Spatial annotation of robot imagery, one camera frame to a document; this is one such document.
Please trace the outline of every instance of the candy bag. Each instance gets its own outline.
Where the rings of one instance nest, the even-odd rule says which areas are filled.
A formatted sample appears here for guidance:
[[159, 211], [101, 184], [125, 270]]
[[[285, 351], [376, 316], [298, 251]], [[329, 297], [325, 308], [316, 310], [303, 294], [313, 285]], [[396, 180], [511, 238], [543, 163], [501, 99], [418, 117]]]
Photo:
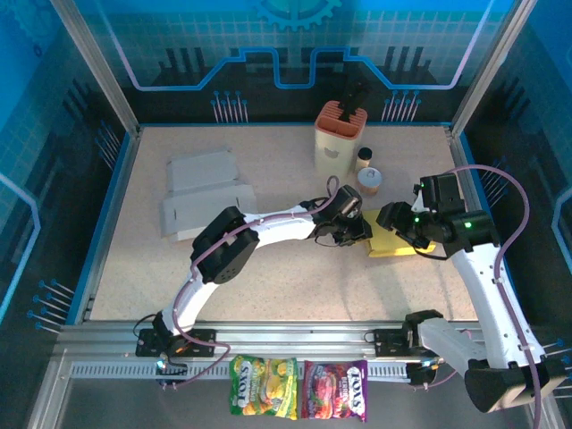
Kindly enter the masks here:
[[317, 364], [306, 361], [302, 418], [366, 421], [367, 361]]
[[233, 415], [287, 417], [296, 420], [298, 363], [238, 355], [231, 362]]

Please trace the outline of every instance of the beige work surface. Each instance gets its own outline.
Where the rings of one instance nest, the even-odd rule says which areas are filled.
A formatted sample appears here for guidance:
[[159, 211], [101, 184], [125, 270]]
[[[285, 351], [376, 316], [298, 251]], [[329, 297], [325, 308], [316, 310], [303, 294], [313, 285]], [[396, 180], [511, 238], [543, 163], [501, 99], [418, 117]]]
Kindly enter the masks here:
[[[364, 209], [412, 202], [421, 176], [453, 166], [443, 127], [371, 126], [362, 144], [373, 149], [371, 165], [383, 175], [378, 195], [364, 198]], [[223, 146], [232, 149], [254, 187], [259, 213], [326, 195], [325, 183], [315, 177], [312, 126], [145, 128], [91, 319], [139, 319], [174, 298], [189, 271], [192, 248], [189, 240], [161, 238], [166, 163], [173, 155]], [[449, 319], [476, 319], [451, 261], [370, 258], [364, 244], [325, 248], [304, 240], [255, 252], [238, 277], [218, 288], [199, 319], [401, 320], [431, 308]]]

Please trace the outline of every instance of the yellow sponge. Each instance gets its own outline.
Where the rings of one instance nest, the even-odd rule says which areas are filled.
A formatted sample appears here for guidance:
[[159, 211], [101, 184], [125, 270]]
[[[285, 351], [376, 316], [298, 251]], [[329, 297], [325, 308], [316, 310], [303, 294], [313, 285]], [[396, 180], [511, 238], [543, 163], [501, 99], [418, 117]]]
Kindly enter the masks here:
[[[415, 255], [415, 250], [406, 241], [395, 235], [394, 231], [387, 231], [377, 224], [375, 219], [379, 215], [379, 210], [366, 210], [363, 212], [364, 219], [372, 227], [373, 237], [366, 240], [368, 255], [370, 257], [404, 257]], [[431, 243], [424, 253], [435, 250], [435, 243]]]

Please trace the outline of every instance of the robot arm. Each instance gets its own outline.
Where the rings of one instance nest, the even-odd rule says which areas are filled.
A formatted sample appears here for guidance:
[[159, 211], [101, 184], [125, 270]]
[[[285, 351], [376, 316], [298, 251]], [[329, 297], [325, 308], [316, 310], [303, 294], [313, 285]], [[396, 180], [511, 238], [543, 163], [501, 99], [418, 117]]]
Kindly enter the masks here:
[[[196, 261], [232, 230], [247, 223], [253, 223], [253, 226], [205, 258], [198, 264], [196, 273], [188, 274], [177, 306], [177, 320], [182, 330], [186, 332], [193, 327], [198, 312], [213, 292], [219, 285], [236, 277], [257, 248], [284, 240], [317, 239], [328, 234], [333, 236], [338, 246], [350, 246], [358, 240], [372, 237], [371, 227], [361, 214], [361, 197], [353, 188], [348, 185], [341, 187], [330, 205], [313, 213], [320, 206], [319, 202], [325, 199], [304, 201], [290, 210], [270, 214], [243, 214], [236, 207], [223, 210], [193, 241], [191, 261]], [[274, 219], [256, 222], [268, 217]], [[153, 322], [165, 344], [173, 335], [179, 334], [172, 319], [174, 305], [175, 300]]]
[[485, 347], [453, 330], [435, 311], [406, 317], [404, 329], [410, 338], [409, 345], [433, 351], [463, 375], [469, 397], [483, 412], [534, 400], [525, 348], [497, 286], [501, 283], [525, 333], [526, 348], [537, 368], [542, 396], [549, 394], [566, 378], [566, 371], [558, 359], [545, 356], [534, 337], [509, 287], [504, 263], [500, 264], [500, 279], [495, 279], [493, 266], [500, 241], [491, 217], [483, 211], [466, 212], [457, 178], [452, 173], [424, 177], [414, 192], [417, 199], [413, 206], [391, 203], [381, 210], [377, 222], [389, 231], [396, 230], [414, 248], [427, 248], [431, 241], [443, 245], [447, 258], [450, 257], [467, 286]]
[[[454, 174], [422, 178], [415, 191], [417, 199], [413, 206], [390, 203], [381, 210], [377, 223], [395, 230], [414, 248], [427, 248], [431, 241], [442, 243], [467, 286], [485, 347], [455, 331], [434, 310], [406, 317], [403, 327], [409, 347], [422, 347], [445, 359], [465, 377], [471, 400], [483, 412], [530, 402], [533, 391], [530, 370], [492, 274], [499, 239], [490, 216], [482, 211], [466, 212]], [[371, 227], [360, 211], [361, 197], [354, 189], [341, 187], [331, 204], [318, 212], [320, 199], [326, 198], [302, 202], [281, 214], [270, 214], [278, 216], [264, 222], [257, 221], [269, 214], [242, 214], [236, 207], [229, 207], [205, 228], [193, 242], [191, 261], [201, 260], [197, 272], [189, 273], [178, 298], [153, 321], [169, 356], [173, 356], [169, 344], [180, 344], [177, 342], [180, 332], [172, 319], [173, 307], [176, 305], [180, 328], [189, 331], [216, 288], [238, 275], [255, 249], [278, 241], [315, 239], [327, 234], [339, 246], [371, 238]], [[209, 251], [240, 227], [243, 228], [240, 233], [229, 236], [215, 251]], [[503, 265], [501, 277], [504, 284], [510, 284]], [[544, 396], [565, 379], [566, 371], [559, 360], [546, 358], [512, 289], [507, 288], [507, 294], [526, 332], [542, 378]]]

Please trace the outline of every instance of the knife block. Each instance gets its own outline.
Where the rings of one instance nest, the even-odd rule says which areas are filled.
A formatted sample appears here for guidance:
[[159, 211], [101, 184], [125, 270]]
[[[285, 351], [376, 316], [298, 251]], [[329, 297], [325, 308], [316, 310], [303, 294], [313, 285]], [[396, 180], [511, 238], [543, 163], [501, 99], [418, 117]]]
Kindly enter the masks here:
[[349, 122], [341, 121], [338, 101], [328, 101], [315, 120], [315, 169], [319, 176], [345, 178], [366, 126], [367, 112], [356, 109]]

